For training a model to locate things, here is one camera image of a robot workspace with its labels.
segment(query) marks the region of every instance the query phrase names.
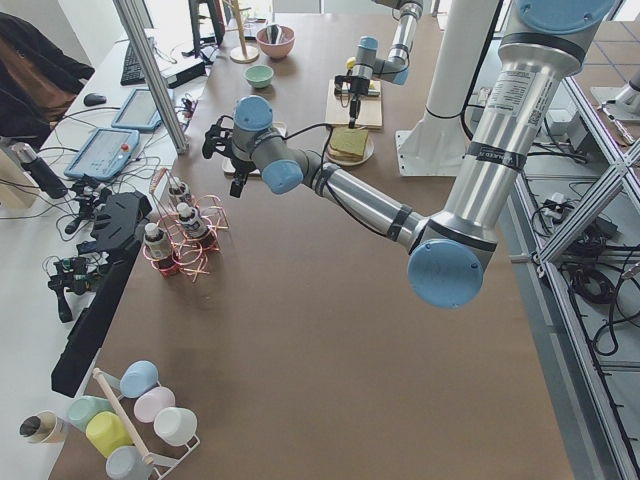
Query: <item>bottle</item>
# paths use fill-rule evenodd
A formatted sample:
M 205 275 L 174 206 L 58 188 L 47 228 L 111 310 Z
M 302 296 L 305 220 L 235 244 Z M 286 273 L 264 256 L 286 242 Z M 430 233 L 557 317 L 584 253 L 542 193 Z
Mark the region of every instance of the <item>bottle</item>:
M 144 244 L 162 276 L 168 277 L 178 273 L 180 265 L 176 263 L 169 236 L 157 223 L 147 223 L 144 226 Z
M 216 246 L 216 235 L 200 216 L 197 208 L 185 202 L 179 203 L 178 220 L 189 238 L 197 240 L 203 250 L 210 250 Z
M 194 206 L 193 195 L 191 195 L 189 185 L 178 177 L 169 177 L 169 199 L 174 207 L 177 207 L 182 202 L 190 207 Z

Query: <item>pink bowl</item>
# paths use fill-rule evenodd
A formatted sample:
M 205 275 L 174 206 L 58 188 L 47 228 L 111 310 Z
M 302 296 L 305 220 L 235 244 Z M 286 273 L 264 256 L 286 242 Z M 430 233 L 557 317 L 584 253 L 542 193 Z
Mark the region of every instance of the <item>pink bowl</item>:
M 293 42 L 296 39 L 295 32 L 289 27 L 280 26 L 282 29 L 282 38 L 280 43 L 272 44 L 267 43 L 267 29 L 263 28 L 256 34 L 256 41 L 260 50 L 264 52 L 268 57 L 278 60 L 289 55 L 289 52 L 293 48 Z

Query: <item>wooden table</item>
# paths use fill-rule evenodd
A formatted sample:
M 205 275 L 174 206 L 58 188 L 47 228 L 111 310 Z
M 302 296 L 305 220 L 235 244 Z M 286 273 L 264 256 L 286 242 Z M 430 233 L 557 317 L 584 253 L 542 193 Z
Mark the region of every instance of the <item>wooden table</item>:
M 458 310 L 420 301 L 407 255 L 299 187 L 274 196 L 258 180 L 228 196 L 222 159 L 202 135 L 238 98 L 259 93 L 289 132 L 322 122 L 327 81 L 361 35 L 386 55 L 391 17 L 283 15 L 296 31 L 284 60 L 261 57 L 273 85 L 252 91 L 225 37 L 174 173 L 220 195 L 231 231 L 211 274 L 164 279 L 140 258 L 98 358 L 121 374 L 158 365 L 178 406 L 198 415 L 202 444 L 171 478 L 216 480 L 572 478 L 514 274 L 503 247 L 481 294 Z M 393 135 L 422 117 L 441 35 L 425 16 L 406 86 L 383 86 L 384 128 L 353 173 L 428 214 L 447 178 L 402 178 Z M 291 140 L 320 150 L 324 129 Z M 142 429 L 152 450 L 163 450 Z M 86 479 L 104 459 L 73 432 L 50 478 Z

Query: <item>bread slice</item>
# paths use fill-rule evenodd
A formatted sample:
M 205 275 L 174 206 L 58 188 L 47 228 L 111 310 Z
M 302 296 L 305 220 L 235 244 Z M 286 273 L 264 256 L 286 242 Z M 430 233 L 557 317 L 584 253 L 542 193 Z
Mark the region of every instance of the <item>bread slice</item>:
M 333 130 L 329 147 L 334 152 L 361 159 L 364 157 L 368 138 L 369 131 L 366 129 L 338 127 Z

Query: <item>label sticker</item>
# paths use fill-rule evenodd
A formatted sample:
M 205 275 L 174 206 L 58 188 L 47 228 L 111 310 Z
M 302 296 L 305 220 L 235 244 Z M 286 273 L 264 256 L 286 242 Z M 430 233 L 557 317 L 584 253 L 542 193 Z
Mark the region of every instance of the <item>label sticker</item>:
M 519 70 L 500 73 L 486 108 L 517 117 L 535 78 L 535 73 Z
M 549 105 L 551 105 L 551 100 L 553 100 L 553 94 L 556 89 L 553 88 L 556 82 L 554 82 L 550 78 L 545 79 L 544 86 L 542 87 L 542 93 L 538 97 L 538 101 L 533 107 L 533 110 L 529 114 L 529 118 L 527 120 L 527 126 L 532 127 L 534 129 L 540 128 L 542 125 L 542 121 L 544 120 L 544 112 L 547 111 Z

